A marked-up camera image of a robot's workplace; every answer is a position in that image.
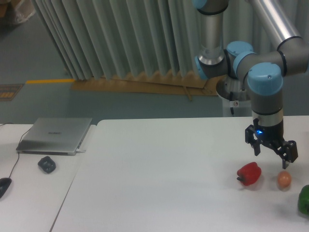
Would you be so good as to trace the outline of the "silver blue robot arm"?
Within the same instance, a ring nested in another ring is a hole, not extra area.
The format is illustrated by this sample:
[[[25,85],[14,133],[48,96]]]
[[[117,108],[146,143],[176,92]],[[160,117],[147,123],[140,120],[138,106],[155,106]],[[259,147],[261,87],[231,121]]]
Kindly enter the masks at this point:
[[[276,51],[255,53],[250,44],[236,41],[223,48],[223,14],[226,0],[195,0],[201,15],[201,50],[195,57],[201,79],[228,75],[245,89],[253,123],[245,130],[245,142],[255,155],[260,147],[273,150],[283,168],[298,157],[295,141],[283,137],[282,86],[286,76],[309,70],[309,45],[285,14],[277,0],[252,0],[250,5],[262,23]]]

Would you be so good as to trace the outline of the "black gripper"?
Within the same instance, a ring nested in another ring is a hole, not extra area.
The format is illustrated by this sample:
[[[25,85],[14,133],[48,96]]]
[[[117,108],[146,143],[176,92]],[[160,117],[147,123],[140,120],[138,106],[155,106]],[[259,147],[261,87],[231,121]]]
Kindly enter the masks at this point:
[[[266,119],[266,116],[253,118],[253,124],[245,129],[245,142],[250,144],[254,155],[260,154],[260,145],[273,147],[275,153],[282,159],[282,168],[286,169],[297,159],[297,143],[283,138],[283,118],[275,123]]]

